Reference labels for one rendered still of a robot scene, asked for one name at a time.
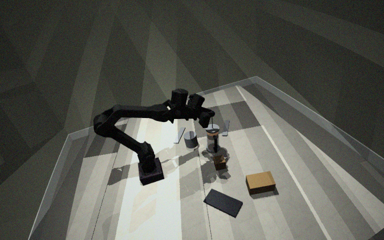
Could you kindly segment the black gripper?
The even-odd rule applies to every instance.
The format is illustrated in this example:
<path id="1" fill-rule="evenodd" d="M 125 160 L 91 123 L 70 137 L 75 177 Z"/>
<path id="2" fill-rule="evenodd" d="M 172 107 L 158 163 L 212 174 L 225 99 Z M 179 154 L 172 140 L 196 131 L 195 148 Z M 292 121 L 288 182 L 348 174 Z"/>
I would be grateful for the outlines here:
<path id="1" fill-rule="evenodd" d="M 191 100 L 189 99 L 188 100 L 188 103 L 184 106 L 185 107 L 185 110 L 186 110 L 186 115 L 185 115 L 185 120 L 188 121 L 189 119 L 194 119 L 195 121 L 197 120 L 197 118 L 199 118 L 199 124 L 203 127 L 203 128 L 208 128 L 208 125 L 209 125 L 209 122 L 210 122 L 210 118 L 213 117 L 215 115 L 214 112 L 210 112 L 211 109 L 208 109 L 208 108 L 205 108 L 205 107 L 202 107 L 202 111 L 197 111 L 197 110 L 193 110 L 191 109 L 192 107 L 191 106 L 188 106 L 191 104 Z"/>

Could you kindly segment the glass french press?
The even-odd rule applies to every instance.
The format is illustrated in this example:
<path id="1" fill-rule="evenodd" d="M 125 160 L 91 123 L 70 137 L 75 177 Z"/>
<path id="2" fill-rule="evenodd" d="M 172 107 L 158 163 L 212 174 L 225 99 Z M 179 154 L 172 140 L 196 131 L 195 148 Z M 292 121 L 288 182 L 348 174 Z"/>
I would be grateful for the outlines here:
<path id="1" fill-rule="evenodd" d="M 220 138 L 219 138 L 219 130 L 220 127 L 217 124 L 213 124 L 213 117 L 212 118 L 212 124 L 209 124 L 206 130 L 206 150 L 208 152 L 217 153 L 217 151 L 220 149 Z"/>

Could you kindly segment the brown rectangular block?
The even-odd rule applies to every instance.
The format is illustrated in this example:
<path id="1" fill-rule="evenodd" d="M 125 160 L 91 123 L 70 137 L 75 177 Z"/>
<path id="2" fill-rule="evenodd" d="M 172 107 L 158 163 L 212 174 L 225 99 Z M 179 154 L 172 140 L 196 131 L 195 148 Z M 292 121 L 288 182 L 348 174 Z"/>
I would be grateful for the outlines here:
<path id="1" fill-rule="evenodd" d="M 270 171 L 246 175 L 249 195 L 275 191 L 276 183 Z"/>

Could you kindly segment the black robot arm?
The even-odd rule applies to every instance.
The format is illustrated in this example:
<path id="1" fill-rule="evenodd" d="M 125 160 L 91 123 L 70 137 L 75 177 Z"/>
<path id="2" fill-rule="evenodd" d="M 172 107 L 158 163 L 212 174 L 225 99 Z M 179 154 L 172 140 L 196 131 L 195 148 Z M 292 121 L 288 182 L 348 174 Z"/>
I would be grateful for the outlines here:
<path id="1" fill-rule="evenodd" d="M 174 119 L 184 119 L 186 117 L 186 102 L 188 91 L 177 88 L 171 92 L 171 100 L 166 100 L 162 104 L 152 106 L 129 106 L 116 104 L 103 113 L 96 115 L 93 119 L 94 132 L 102 137 L 113 138 L 127 148 L 137 153 L 140 166 L 145 176 L 157 171 L 154 162 L 155 154 L 151 144 L 144 141 L 140 143 L 117 127 L 116 122 L 120 118 L 149 118 L 158 122 L 173 124 Z M 191 104 L 188 104 L 195 111 L 202 111 L 201 108 L 205 98 L 196 93 L 190 94 Z M 167 108 L 169 106 L 170 110 Z"/>

